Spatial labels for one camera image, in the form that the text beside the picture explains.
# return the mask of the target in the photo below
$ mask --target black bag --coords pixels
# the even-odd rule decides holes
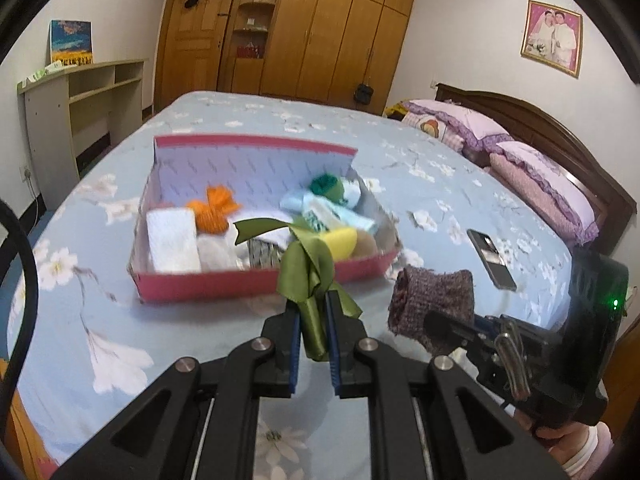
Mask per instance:
[[[373,88],[364,83],[360,83],[353,93],[353,100],[361,105],[368,105],[371,102]]]

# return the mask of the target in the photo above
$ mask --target wall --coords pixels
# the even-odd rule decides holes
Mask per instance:
[[[49,62],[49,22],[92,22],[94,61],[147,58],[142,106],[152,103],[153,68],[164,0],[50,0],[0,65],[0,197],[20,216],[33,197],[19,167],[31,167],[24,100],[16,84]],[[34,179],[36,194],[39,193]]]
[[[573,0],[538,1],[582,12]],[[524,99],[569,128],[640,202],[640,89],[586,16],[579,79],[520,57],[527,4],[415,0],[388,101],[433,98],[432,80]],[[640,285],[636,222],[633,217],[614,257],[629,266],[631,284]]]

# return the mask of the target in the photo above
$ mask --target brown knitted cloth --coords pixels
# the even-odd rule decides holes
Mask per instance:
[[[407,266],[400,271],[389,304],[389,330],[420,342],[432,356],[449,354],[453,348],[424,334],[424,316],[433,309],[464,321],[473,320],[474,280],[469,270],[435,274]]]

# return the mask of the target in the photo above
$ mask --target orange bow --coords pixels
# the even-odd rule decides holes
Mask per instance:
[[[240,208],[234,202],[231,191],[225,186],[207,187],[208,204],[202,200],[191,200],[187,207],[196,215],[196,227],[209,234],[220,234],[229,229],[226,216]]]

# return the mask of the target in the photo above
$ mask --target light blue bedsheet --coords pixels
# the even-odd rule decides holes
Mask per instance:
[[[22,402],[47,451],[62,462],[181,356],[201,362],[257,336],[279,312],[276,296],[205,304],[141,304],[127,273],[138,201],[162,134],[295,136],[359,150],[354,168],[398,219],[404,250],[387,279],[352,283],[370,336],[427,358],[386,328],[392,283],[404,264],[473,273],[476,313],[543,327],[568,307],[570,254],[560,238],[491,176],[426,134],[369,114],[257,96],[194,92],[115,148],[56,212],[34,254],[40,309],[20,378]],[[487,233],[518,284],[497,290],[466,236]],[[8,327],[22,318],[24,283]],[[256,476],[369,479],[367,403],[338,400],[327,364],[301,357],[293,400],[260,407]]]

